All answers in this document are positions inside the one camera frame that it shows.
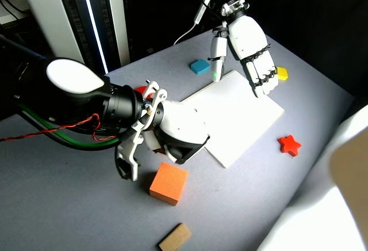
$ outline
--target gray table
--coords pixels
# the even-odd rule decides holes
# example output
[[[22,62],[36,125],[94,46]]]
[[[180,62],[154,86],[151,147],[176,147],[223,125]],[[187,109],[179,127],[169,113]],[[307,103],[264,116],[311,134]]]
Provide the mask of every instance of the gray table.
[[[207,58],[206,32],[109,74],[112,82],[140,86],[156,80],[182,100],[210,82],[188,64]],[[45,136],[1,143],[0,250],[156,250],[178,223],[193,232],[181,250],[255,250],[328,142],[353,98],[269,39],[276,65],[290,78],[270,97],[283,116],[229,169],[205,150],[182,165],[189,179],[176,207],[150,197],[161,161],[146,145],[136,157],[139,181],[120,179],[113,150],[84,152]],[[226,71],[243,73],[230,55]],[[0,123],[0,136],[34,131],[18,116]],[[277,138],[293,134],[298,157],[280,152]]]

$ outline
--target red wire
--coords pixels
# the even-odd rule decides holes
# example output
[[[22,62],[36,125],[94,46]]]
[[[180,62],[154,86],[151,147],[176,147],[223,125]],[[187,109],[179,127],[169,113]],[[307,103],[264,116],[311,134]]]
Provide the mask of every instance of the red wire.
[[[107,138],[101,138],[101,139],[98,139],[96,138],[96,133],[97,133],[97,130],[100,128],[101,126],[101,122],[100,122],[100,119],[99,119],[99,114],[97,113],[93,113],[92,116],[86,118],[85,120],[82,120],[76,124],[72,124],[72,125],[63,125],[63,126],[60,126],[60,127],[56,127],[56,128],[52,128],[52,129],[47,129],[47,130],[41,130],[41,131],[38,131],[36,133],[30,133],[30,134],[25,134],[25,135],[20,135],[20,136],[17,136],[17,137],[9,137],[9,138],[0,138],[0,142],[4,142],[6,140],[19,140],[19,139],[24,139],[24,138],[30,138],[30,137],[34,137],[36,135],[41,135],[41,134],[45,134],[45,133],[53,133],[57,130],[61,130],[61,129],[65,129],[65,128],[73,128],[73,127],[76,127],[76,126],[79,126],[83,123],[87,123],[88,121],[90,121],[91,119],[93,119],[93,117],[96,117],[97,118],[97,125],[96,127],[93,129],[93,133],[92,133],[92,138],[94,140],[108,140],[108,139],[113,139],[115,138],[115,136],[109,136]]]

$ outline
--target orange cube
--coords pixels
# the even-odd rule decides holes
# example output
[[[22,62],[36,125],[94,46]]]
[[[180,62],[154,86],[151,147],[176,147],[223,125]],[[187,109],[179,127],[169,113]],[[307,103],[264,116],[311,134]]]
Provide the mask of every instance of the orange cube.
[[[175,206],[182,195],[188,175],[187,170],[162,162],[149,188],[149,195]]]

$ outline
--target wooden block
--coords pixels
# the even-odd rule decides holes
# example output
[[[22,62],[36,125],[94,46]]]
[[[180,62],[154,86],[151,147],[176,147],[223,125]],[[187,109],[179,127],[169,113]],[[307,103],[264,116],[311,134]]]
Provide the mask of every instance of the wooden block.
[[[178,250],[191,236],[191,231],[184,223],[180,223],[160,244],[162,251]]]
[[[180,199],[189,172],[162,162],[149,188],[149,195],[175,206]]]

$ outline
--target red star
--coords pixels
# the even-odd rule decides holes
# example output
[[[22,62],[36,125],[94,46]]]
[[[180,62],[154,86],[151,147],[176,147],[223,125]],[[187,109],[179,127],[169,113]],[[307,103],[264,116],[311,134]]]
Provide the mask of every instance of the red star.
[[[293,157],[298,155],[298,148],[301,147],[301,144],[296,142],[292,135],[279,138],[278,142],[281,144],[281,152],[287,152]]]

